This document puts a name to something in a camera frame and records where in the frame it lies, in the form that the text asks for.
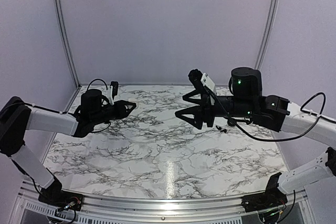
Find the round black charging case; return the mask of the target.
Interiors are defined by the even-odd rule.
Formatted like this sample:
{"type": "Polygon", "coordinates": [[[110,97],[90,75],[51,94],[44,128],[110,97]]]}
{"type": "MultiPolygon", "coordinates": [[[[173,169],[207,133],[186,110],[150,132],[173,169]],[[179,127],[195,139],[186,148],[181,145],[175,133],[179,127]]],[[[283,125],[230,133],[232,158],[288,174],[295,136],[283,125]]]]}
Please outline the round black charging case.
{"type": "Polygon", "coordinates": [[[231,120],[227,120],[227,124],[228,124],[229,126],[235,126],[235,124],[234,124],[231,120]]]}

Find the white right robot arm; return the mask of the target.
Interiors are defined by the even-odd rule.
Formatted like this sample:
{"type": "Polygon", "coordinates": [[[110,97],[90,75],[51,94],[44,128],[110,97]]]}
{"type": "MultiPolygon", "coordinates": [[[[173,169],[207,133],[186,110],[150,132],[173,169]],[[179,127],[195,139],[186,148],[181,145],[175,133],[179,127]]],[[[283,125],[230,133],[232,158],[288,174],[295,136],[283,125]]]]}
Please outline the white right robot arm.
{"type": "Polygon", "coordinates": [[[327,150],[314,160],[286,173],[270,177],[267,190],[260,195],[260,203],[271,207],[282,194],[286,195],[306,185],[335,176],[335,119],[323,116],[325,105],[319,112],[305,109],[277,95],[262,95],[261,73],[250,67],[231,71],[230,95],[217,95],[215,83],[206,73],[191,70],[188,78],[194,91],[184,95],[184,101],[193,107],[175,112],[175,116],[197,129],[203,124],[213,127],[215,118],[224,118],[253,140],[262,141],[244,130],[239,123],[255,124],[274,132],[293,133],[281,142],[307,137],[327,145],[327,150]]]}

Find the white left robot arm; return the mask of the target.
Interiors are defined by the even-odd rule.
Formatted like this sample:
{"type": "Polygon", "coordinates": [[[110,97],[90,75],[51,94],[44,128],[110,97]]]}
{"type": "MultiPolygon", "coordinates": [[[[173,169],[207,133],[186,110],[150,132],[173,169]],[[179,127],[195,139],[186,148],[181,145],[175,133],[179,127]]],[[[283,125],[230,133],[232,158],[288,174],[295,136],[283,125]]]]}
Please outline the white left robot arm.
{"type": "Polygon", "coordinates": [[[89,89],[82,94],[74,112],[60,112],[25,103],[12,97],[1,109],[1,153],[41,187],[39,194],[54,205],[66,202],[62,183],[50,172],[26,143],[29,132],[63,134],[84,138],[96,132],[96,126],[127,118],[136,103],[107,98],[101,90],[89,89]]]}

